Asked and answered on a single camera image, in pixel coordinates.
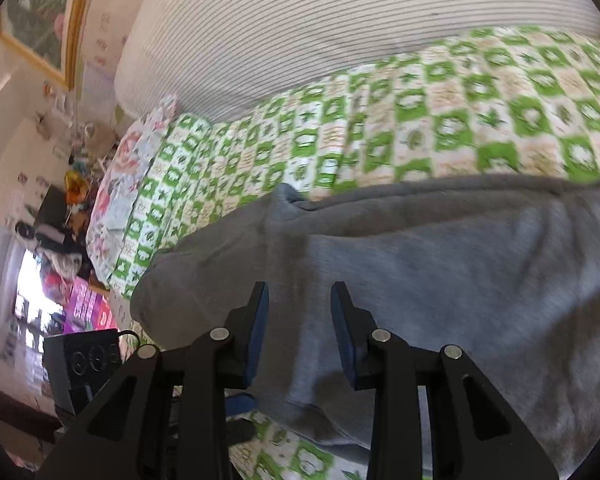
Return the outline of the floral pillow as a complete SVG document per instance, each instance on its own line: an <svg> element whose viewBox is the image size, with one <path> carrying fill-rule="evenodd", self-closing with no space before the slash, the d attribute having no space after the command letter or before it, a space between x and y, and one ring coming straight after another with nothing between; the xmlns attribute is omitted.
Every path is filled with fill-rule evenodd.
<svg viewBox="0 0 600 480"><path fill-rule="evenodd" d="M177 106L178 98L169 94L133 122L99 183L86 233L86 251L102 284L107 284L114 272L140 184L169 132Z"/></svg>

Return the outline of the purple box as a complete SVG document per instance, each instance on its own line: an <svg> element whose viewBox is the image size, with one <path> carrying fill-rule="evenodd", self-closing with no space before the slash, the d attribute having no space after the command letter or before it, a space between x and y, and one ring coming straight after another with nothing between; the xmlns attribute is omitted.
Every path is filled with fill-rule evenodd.
<svg viewBox="0 0 600 480"><path fill-rule="evenodd" d="M69 299L64 305L64 315L65 334L117 327L108 298L92 289L82 278L75 278L72 282Z"/></svg>

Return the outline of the striped white headboard cushion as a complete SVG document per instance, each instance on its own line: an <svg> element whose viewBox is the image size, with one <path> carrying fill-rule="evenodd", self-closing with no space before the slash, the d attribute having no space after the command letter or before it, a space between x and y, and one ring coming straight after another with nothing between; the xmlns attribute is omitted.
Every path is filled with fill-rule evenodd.
<svg viewBox="0 0 600 480"><path fill-rule="evenodd" d="M172 94L235 119L272 94L481 26L600 37L593 0L144 0L114 88L132 116Z"/></svg>

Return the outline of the grey sweat pants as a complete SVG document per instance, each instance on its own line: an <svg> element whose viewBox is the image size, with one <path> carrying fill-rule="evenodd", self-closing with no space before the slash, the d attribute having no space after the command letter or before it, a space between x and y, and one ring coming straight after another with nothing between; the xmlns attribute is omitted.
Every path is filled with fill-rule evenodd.
<svg viewBox="0 0 600 480"><path fill-rule="evenodd" d="M281 185L157 252L131 315L191 344L268 284L252 391L279 426L362 460L373 397L343 375L332 285L409 344L457 344L568 477L600 438L600 182L487 174L357 188Z"/></svg>

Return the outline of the wall calendar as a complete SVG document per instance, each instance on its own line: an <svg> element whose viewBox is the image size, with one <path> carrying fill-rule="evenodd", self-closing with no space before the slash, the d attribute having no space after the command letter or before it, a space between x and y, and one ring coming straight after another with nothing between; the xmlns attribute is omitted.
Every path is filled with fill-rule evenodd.
<svg viewBox="0 0 600 480"><path fill-rule="evenodd" d="M103 122L114 117L117 106L114 78L90 62L83 63L80 104Z"/></svg>

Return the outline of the gold framed floral painting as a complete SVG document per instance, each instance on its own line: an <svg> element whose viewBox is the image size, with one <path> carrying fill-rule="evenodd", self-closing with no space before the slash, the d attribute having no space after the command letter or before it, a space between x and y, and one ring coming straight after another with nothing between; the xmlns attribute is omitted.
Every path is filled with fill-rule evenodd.
<svg viewBox="0 0 600 480"><path fill-rule="evenodd" d="M87 0L5 0L0 39L26 61L70 90Z"/></svg>

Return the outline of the green white patterned bedsheet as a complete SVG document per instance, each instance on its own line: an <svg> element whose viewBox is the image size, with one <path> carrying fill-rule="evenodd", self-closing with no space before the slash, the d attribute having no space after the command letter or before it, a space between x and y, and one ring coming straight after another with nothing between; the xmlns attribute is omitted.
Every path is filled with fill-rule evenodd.
<svg viewBox="0 0 600 480"><path fill-rule="evenodd" d="M140 184L110 285L131 301L160 250L281 185L357 188L513 174L600 182L600 41L535 26L476 29L272 96L234 122L178 114ZM230 452L246 479L357 479L260 411Z"/></svg>

